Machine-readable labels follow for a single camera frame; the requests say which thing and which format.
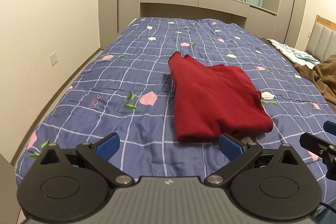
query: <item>red cloth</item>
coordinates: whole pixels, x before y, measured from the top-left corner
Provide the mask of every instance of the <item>red cloth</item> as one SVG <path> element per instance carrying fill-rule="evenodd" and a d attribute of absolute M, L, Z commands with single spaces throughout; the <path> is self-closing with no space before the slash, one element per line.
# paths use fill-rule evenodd
<path fill-rule="evenodd" d="M 175 130 L 179 142 L 211 142 L 221 133 L 235 138 L 270 132 L 273 121 L 261 93 L 235 66 L 204 66 L 175 52 L 168 61 L 176 86 Z"/>

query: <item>wall outlet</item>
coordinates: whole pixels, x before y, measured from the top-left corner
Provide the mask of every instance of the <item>wall outlet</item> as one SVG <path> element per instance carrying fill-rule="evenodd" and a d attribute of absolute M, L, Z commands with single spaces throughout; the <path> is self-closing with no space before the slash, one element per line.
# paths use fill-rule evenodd
<path fill-rule="evenodd" d="M 51 65 L 54 66 L 58 62 L 57 54 L 53 52 L 49 57 L 50 57 Z"/>

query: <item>cabinet handle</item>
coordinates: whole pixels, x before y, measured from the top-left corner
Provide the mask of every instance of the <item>cabinet handle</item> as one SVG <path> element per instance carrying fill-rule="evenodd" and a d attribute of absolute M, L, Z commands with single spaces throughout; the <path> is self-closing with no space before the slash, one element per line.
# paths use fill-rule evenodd
<path fill-rule="evenodd" d="M 117 33 L 119 33 L 119 0 L 117 0 Z"/>

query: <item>floor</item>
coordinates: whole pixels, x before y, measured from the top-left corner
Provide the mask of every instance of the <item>floor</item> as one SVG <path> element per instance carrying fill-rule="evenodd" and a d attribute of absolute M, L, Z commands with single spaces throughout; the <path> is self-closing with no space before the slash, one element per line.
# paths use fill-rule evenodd
<path fill-rule="evenodd" d="M 95 60 L 102 51 L 99 51 L 89 62 L 91 63 L 93 60 Z M 82 71 L 85 69 L 85 67 L 83 69 L 81 69 L 76 76 L 70 81 L 70 83 L 64 88 L 64 90 L 62 90 L 62 92 L 60 93 L 60 95 L 56 98 L 56 100 L 52 103 L 52 105 L 50 106 L 50 108 L 47 110 L 46 114 L 44 114 L 44 116 L 42 117 L 42 119 L 40 120 L 40 122 L 43 122 L 45 120 L 45 118 L 50 114 L 50 112 L 54 109 L 54 107 L 57 105 L 57 103 L 59 102 L 59 100 L 62 98 L 62 96 L 67 92 L 67 90 L 69 89 L 69 87 L 72 85 L 73 81 L 82 73 Z M 20 215 L 18 217 L 17 220 L 17 224 L 22 223 L 24 220 L 26 219 L 25 215 L 23 214 L 22 210 L 20 211 Z"/>

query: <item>brown clothing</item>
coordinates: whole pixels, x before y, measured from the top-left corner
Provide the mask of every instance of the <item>brown clothing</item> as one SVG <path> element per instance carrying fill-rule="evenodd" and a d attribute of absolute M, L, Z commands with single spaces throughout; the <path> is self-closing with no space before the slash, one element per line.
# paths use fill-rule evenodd
<path fill-rule="evenodd" d="M 325 61 L 315 65 L 313 69 L 297 63 L 294 67 L 302 77 L 317 87 L 327 101 L 336 105 L 336 55 L 331 55 Z"/>

